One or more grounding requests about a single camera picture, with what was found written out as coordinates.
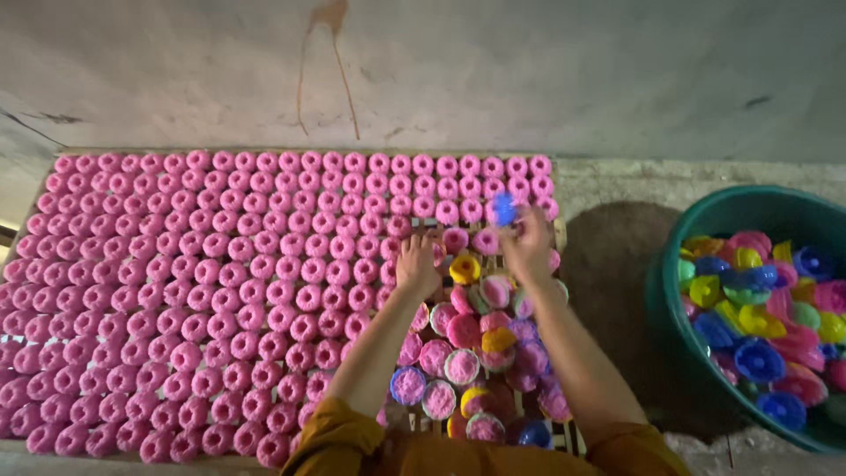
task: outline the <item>concrete floor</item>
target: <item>concrete floor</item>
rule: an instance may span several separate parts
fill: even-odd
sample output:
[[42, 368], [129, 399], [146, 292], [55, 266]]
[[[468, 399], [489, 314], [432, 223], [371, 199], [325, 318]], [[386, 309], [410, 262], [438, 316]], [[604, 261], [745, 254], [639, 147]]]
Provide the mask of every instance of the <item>concrete floor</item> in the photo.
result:
[[[591, 247], [597, 227], [610, 230], [612, 251], [624, 242], [629, 232], [609, 219], [654, 224], [625, 250], [642, 264], [678, 210], [725, 186], [787, 185], [846, 205], [846, 166], [813, 164], [843, 163], [844, 42], [838, 0], [8, 1], [0, 225], [20, 226], [61, 145], [564, 151], [565, 264], [585, 283], [611, 279], [591, 276], [585, 256], [604, 251]], [[645, 158], [692, 162], [635, 160]], [[641, 302], [640, 275], [626, 276], [627, 299]], [[576, 302], [591, 292], [582, 287]], [[584, 315], [602, 313], [585, 301]], [[591, 331], [611, 342], [623, 334], [597, 322], [608, 329]], [[661, 383], [642, 382], [641, 399], [669, 421], [649, 394]], [[724, 438], [668, 440], [702, 475], [846, 465], [754, 429], [731, 437], [734, 472]], [[3, 453], [0, 473], [89, 473], [85, 461]], [[98, 471], [200, 472], [119, 462]]]
[[[816, 193], [832, 202], [846, 205], [846, 166], [823, 165], [823, 164], [773, 164], [773, 163], [727, 163], [727, 162], [704, 162], [685, 163], [677, 161], [635, 161], [625, 159], [585, 159], [585, 160], [562, 160], [558, 166], [558, 180], [556, 198], [561, 205], [564, 216], [568, 220], [568, 248], [565, 252], [563, 264], [565, 278], [570, 287], [572, 303], [600, 345], [606, 350], [609, 356], [615, 360], [618, 367], [624, 373], [629, 383], [638, 392], [638, 380], [645, 379], [645, 385], [641, 386], [643, 393], [638, 392], [638, 397], [646, 406], [651, 419], [667, 420], [664, 426], [691, 427], [695, 428], [697, 420], [704, 417], [688, 411], [672, 413], [658, 405], [651, 406], [656, 400], [650, 390], [655, 388], [666, 388], [667, 385], [674, 385], [672, 381], [666, 381], [666, 376], [660, 374], [657, 377], [650, 377], [643, 374], [653, 374], [656, 368], [644, 363], [628, 365], [626, 357], [643, 356], [648, 353], [647, 349], [632, 349], [629, 354], [619, 350], [620, 346], [626, 346], [628, 342], [637, 337], [637, 329], [623, 329], [619, 319], [632, 320], [640, 307], [642, 289], [640, 282], [634, 285], [635, 292], [631, 295], [624, 295], [623, 307], [615, 308], [604, 304], [600, 312], [593, 312], [590, 301], [592, 290], [600, 287], [602, 290], [598, 296], [607, 296], [609, 291], [619, 292], [621, 288], [629, 285], [626, 283], [625, 270], [615, 269], [607, 274], [594, 279], [595, 271], [592, 266], [599, 268], [611, 267], [614, 264], [603, 262], [601, 258], [589, 257], [587, 265], [579, 259], [579, 255], [598, 254], [593, 243], [604, 239], [603, 230], [588, 229], [582, 232], [582, 224], [586, 218], [593, 213], [608, 207], [619, 207], [631, 205], [632, 208], [625, 209], [626, 212], [641, 213], [638, 219], [647, 222], [644, 226], [661, 228], [663, 225], [671, 226], [672, 218], [677, 211], [683, 211], [693, 202], [704, 195], [732, 185], [746, 184], [774, 184], [785, 185], [804, 191]], [[643, 206], [658, 208], [665, 213], [642, 213], [638, 210]], [[669, 222], [656, 225], [653, 220], [656, 216], [668, 216]], [[623, 216], [616, 216], [614, 220], [624, 219]], [[600, 219], [600, 225], [613, 227], [615, 223], [604, 223]], [[666, 235], [666, 228], [658, 231], [659, 235]], [[625, 230], [611, 229], [607, 233], [615, 241], [612, 245], [615, 248], [631, 248], [633, 237], [636, 240], [639, 236], [637, 224], [626, 223], [620, 225]], [[587, 234], [588, 237], [580, 240], [580, 235]], [[660, 246], [660, 240], [651, 243], [652, 246]], [[572, 264], [575, 271], [568, 272], [568, 265]], [[637, 280], [640, 281], [640, 271], [637, 273]], [[580, 281], [588, 281], [580, 287]], [[614, 301], [612, 296], [609, 300], [595, 299], [594, 301]], [[612, 317], [604, 316], [609, 311], [618, 311]], [[641, 342], [642, 346], [648, 346], [649, 341]], [[812, 455], [795, 448], [789, 443], [766, 432], [763, 429], [749, 428], [732, 433], [730, 440], [731, 454], [729, 456], [729, 442], [725, 436], [718, 436], [713, 443], [707, 445], [696, 438], [684, 434], [665, 434], [668, 444], [678, 452], [689, 464], [694, 474], [701, 476], [722, 476], [737, 474], [744, 476], [828, 476], [843, 474], [846, 471], [846, 457], [823, 457]]]

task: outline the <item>green plastic basin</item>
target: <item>green plastic basin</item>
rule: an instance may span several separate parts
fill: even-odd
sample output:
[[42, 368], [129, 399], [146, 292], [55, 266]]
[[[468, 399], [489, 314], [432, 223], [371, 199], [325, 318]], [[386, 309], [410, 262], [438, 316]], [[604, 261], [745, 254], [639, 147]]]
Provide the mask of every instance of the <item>green plastic basin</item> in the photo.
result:
[[834, 256], [836, 275], [846, 276], [846, 208], [779, 186], [728, 188], [702, 198], [685, 211], [660, 256], [653, 260], [645, 287], [650, 326], [669, 352], [668, 357], [689, 377], [689, 384], [725, 408], [726, 418], [748, 418], [809, 451], [845, 453], [846, 428], [832, 422], [819, 407], [809, 409], [808, 424], [800, 432], [785, 429], [761, 412], [711, 364], [707, 346], [689, 324], [678, 298], [678, 249], [682, 240], [695, 235], [728, 237], [741, 230], [763, 231], [773, 243], [793, 240], [794, 247], [820, 246]]

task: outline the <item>wooden tray frame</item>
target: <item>wooden tray frame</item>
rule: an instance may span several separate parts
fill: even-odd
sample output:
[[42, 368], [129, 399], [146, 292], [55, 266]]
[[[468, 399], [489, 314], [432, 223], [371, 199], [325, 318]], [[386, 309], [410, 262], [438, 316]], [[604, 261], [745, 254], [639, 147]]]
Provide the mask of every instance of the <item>wooden tray frame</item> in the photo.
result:
[[[195, 150], [195, 148], [185, 147], [185, 148], [148, 148], [148, 149], [139, 149], [139, 148], [100, 148], [100, 147], [66, 147], [64, 149], [60, 149], [55, 152], [54, 157], [58, 158], [61, 156], [69, 155], [69, 156], [81, 156], [81, 155], [92, 155], [98, 157], [103, 153], [107, 152], [117, 152], [120, 154], [130, 154], [130, 153], [137, 153], [137, 154], [147, 154], [147, 153], [160, 153], [161, 155], [167, 156], [171, 153], [187, 153], [191, 150]], [[413, 157], [418, 153], [428, 153], [433, 158], [441, 157], [444, 155], [452, 155], [454, 157], [460, 157], [465, 154], [473, 154], [477, 157], [483, 158], [488, 156], [495, 156], [495, 157], [511, 157], [514, 155], [523, 156], [523, 157], [530, 157], [532, 155], [536, 155], [537, 152], [496, 152], [496, 151], [418, 151], [418, 150], [409, 150], [409, 149], [382, 149], [382, 150], [366, 150], [366, 149], [359, 149], [356, 151], [352, 150], [343, 150], [343, 149], [305, 149], [305, 148], [285, 148], [285, 147], [213, 147], [211, 149], [207, 149], [210, 151], [218, 151], [218, 150], [230, 150], [230, 151], [249, 151], [249, 152], [274, 152], [276, 154], [280, 154], [282, 152], [297, 152], [297, 153], [304, 153], [309, 150], [320, 152], [321, 154], [325, 152], [330, 152], [335, 150], [342, 155], [345, 155], [350, 152], [359, 152], [366, 156], [370, 156], [372, 153], [382, 152], [386, 153], [389, 157], [392, 157], [397, 154], [404, 154], [408, 155], [409, 157]], [[35, 197], [33, 198], [33, 202], [30, 205], [30, 210], [26, 214], [26, 218], [24, 222], [21, 224], [18, 233], [15, 235], [14, 240], [12, 241], [12, 245], [9, 248], [9, 253], [6, 256], [5, 261], [3, 262], [3, 267], [5, 267], [6, 263], [11, 262], [12, 260], [16, 259], [18, 256], [17, 253], [17, 245], [18, 240], [22, 237], [27, 235], [26, 229], [26, 222], [29, 218], [39, 213], [38, 207], [36, 205], [38, 198], [46, 191], [46, 181], [47, 176], [53, 173], [53, 167], [51, 166], [50, 169], [45, 174], [44, 178], [41, 181], [41, 186], [39, 186]], [[552, 160], [552, 172], [550, 176], [553, 180], [558, 177], [558, 162]], [[435, 229], [435, 230], [444, 230], [444, 226], [432, 220], [429, 222], [428, 220], [425, 223], [419, 223], [413, 221], [416, 224], [416, 228], [420, 229]], [[484, 226], [481, 223], [475, 224], [468, 224], [465, 222], [459, 222], [460, 226], [466, 228], [472, 234], [475, 231], [482, 230]], [[554, 246], [555, 249], [558, 251], [559, 254], [563, 253], [564, 248], [567, 246], [567, 224], [566, 220], [563, 217], [563, 207], [561, 207], [561, 211], [558, 214], [558, 217], [555, 218], [550, 223], [550, 231], [552, 233], [552, 241], [551, 246]], [[501, 255], [496, 256], [482, 256], [479, 255], [475, 251], [471, 251], [470, 254], [473, 254], [478, 260], [482, 267], [482, 275], [489, 275], [489, 274], [507, 274], [508, 271], [505, 268], [505, 263], [503, 257]], [[554, 273], [557, 277], [560, 277], [560, 269]], [[0, 273], [0, 283], [4, 282], [2, 273]], [[450, 286], [452, 285], [452, 281], [447, 277], [445, 278], [443, 285], [439, 291], [436, 292], [435, 296], [433, 297], [434, 302], [441, 302], [441, 301], [448, 301], [448, 292], [450, 291]], [[525, 415], [525, 407], [524, 407], [524, 399], [523, 394], [518, 391], [514, 391], [514, 402], [517, 407], [518, 415], [520, 417]], [[585, 457], [587, 453], [585, 441], [582, 438], [579, 429], [576, 427], [575, 423], [570, 420], [567, 423], [554, 423], [551, 420], [546, 420], [547, 427], [550, 429], [552, 433], [552, 445], [554, 446], [556, 451], [566, 451], [577, 457]], [[410, 409], [409, 412], [409, 425], [412, 431], [430, 431], [438, 438], [447, 438], [447, 431], [446, 431], [446, 420], [435, 423], [430, 420], [423, 412], [420, 406], [416, 406]], [[18, 454], [25, 454], [29, 455], [30, 453], [26, 450], [26, 444], [23, 440], [11, 440], [0, 439], [0, 453], [18, 453]], [[85, 457], [80, 456], [82, 458], [96, 460], [97, 458]], [[105, 461], [113, 461], [113, 462], [141, 462], [140, 455], [137, 451], [133, 452], [125, 452], [125, 453], [118, 453], [116, 455], [112, 455], [110, 457], [100, 458]], [[198, 456], [193, 462], [189, 463], [190, 466], [224, 466], [227, 468], [262, 468], [256, 460], [255, 457], [242, 457], [239, 455], [225, 455], [222, 457], [210, 457], [208, 455], [200, 455]]]

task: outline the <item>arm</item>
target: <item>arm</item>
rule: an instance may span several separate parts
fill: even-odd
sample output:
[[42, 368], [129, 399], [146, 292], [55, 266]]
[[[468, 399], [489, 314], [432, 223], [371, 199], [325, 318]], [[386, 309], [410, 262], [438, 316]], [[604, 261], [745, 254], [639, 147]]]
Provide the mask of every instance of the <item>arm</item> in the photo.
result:
[[359, 474], [364, 456], [381, 444], [384, 433], [374, 418], [417, 307], [440, 283], [434, 261], [430, 238], [403, 241], [397, 288], [341, 363], [283, 476]]
[[521, 213], [524, 234], [503, 232], [500, 241], [509, 270], [535, 307], [541, 339], [561, 389], [588, 447], [613, 423], [648, 424], [635, 394], [567, 305], [549, 276], [550, 235], [537, 209]]
[[397, 289], [341, 363], [326, 396], [337, 397], [369, 417], [379, 413], [417, 307], [441, 280], [434, 262], [431, 238], [415, 235], [403, 241]]

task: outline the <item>water stain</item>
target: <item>water stain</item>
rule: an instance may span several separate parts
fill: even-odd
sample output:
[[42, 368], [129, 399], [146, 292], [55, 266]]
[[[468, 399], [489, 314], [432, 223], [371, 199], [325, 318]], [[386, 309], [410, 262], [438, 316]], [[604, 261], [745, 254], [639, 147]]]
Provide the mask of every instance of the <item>water stain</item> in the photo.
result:
[[66, 114], [59, 114], [53, 115], [48, 113], [38, 113], [38, 114], [27, 114], [22, 113], [24, 116], [31, 117], [33, 119], [44, 119], [52, 121], [54, 124], [76, 124], [78, 122], [85, 122], [83, 119], [75, 118], [74, 116], [68, 116]]
[[752, 109], [755, 106], [759, 106], [765, 102], [770, 101], [772, 101], [772, 96], [770, 96], [769, 94], [766, 94], [764, 96], [753, 97], [749, 101], [747, 101], [746, 104], [744, 104], [744, 109]]
[[361, 75], [362, 75], [362, 76], [363, 76], [366, 80], [368, 80], [369, 82], [371, 82], [371, 83], [373, 83], [373, 84], [376, 84], [376, 77], [375, 77], [375, 76], [373, 76], [373, 74], [372, 74], [372, 73], [371, 73], [368, 69], [366, 69], [364, 66], [361, 66], [361, 67], [359, 68], [359, 71], [361, 72]]
[[25, 124], [22, 120], [18, 119], [18, 118], [17, 118], [17, 116], [15, 116], [14, 114], [10, 113], [10, 112], [9, 112], [9, 111], [7, 111], [6, 109], [0, 108], [0, 115], [2, 115], [3, 117], [5, 117], [6, 119], [11, 120], [11, 121], [12, 121], [12, 122], [14, 122], [15, 124], [20, 125], [21, 127], [24, 127], [24, 128], [26, 128], [26, 129], [29, 129], [29, 130], [31, 130], [31, 131], [33, 131], [33, 132], [35, 132], [35, 133], [36, 133], [36, 134], [38, 134], [39, 136], [44, 137], [45, 139], [47, 139], [48, 141], [54, 142], [54, 143], [56, 143], [56, 144], [58, 144], [59, 146], [62, 146], [62, 147], [67, 147], [67, 145], [63, 144], [62, 142], [57, 141], [56, 139], [53, 139], [52, 137], [50, 137], [50, 136], [48, 136], [47, 134], [45, 134], [45, 133], [41, 132], [40, 130], [38, 130], [38, 129], [36, 129], [36, 128], [32, 127], [31, 125]]
[[338, 52], [338, 33], [343, 27], [343, 19], [347, 15], [349, 3], [347, 0], [332, 0], [321, 6], [314, 7], [311, 10], [311, 17], [309, 19], [309, 27], [303, 35], [303, 41], [299, 48], [299, 82], [297, 83], [297, 120], [299, 126], [306, 135], [309, 135], [308, 129], [305, 128], [302, 117], [302, 103], [303, 103], [303, 74], [305, 66], [305, 46], [308, 43], [311, 32], [315, 26], [325, 24], [332, 32], [332, 49], [335, 51], [335, 59], [338, 61], [338, 69], [341, 70], [341, 80], [343, 81], [343, 88], [347, 92], [347, 102], [349, 103], [349, 113], [352, 116], [353, 127], [355, 129], [355, 139], [359, 140], [359, 122], [355, 117], [355, 108], [353, 107], [353, 97], [349, 93], [349, 84], [347, 83], [347, 75], [343, 70], [343, 63], [341, 62], [341, 54]]
[[385, 135], [385, 141], [389, 141], [389, 140], [391, 140], [391, 138], [392, 138], [392, 137], [394, 137], [395, 135], [399, 134], [400, 132], [402, 132], [402, 131], [404, 131], [404, 130], [405, 130], [405, 128], [404, 128], [404, 127], [398, 127], [398, 128], [396, 128], [396, 129], [394, 129], [394, 130], [392, 130], [392, 131], [388, 132], [388, 133]]

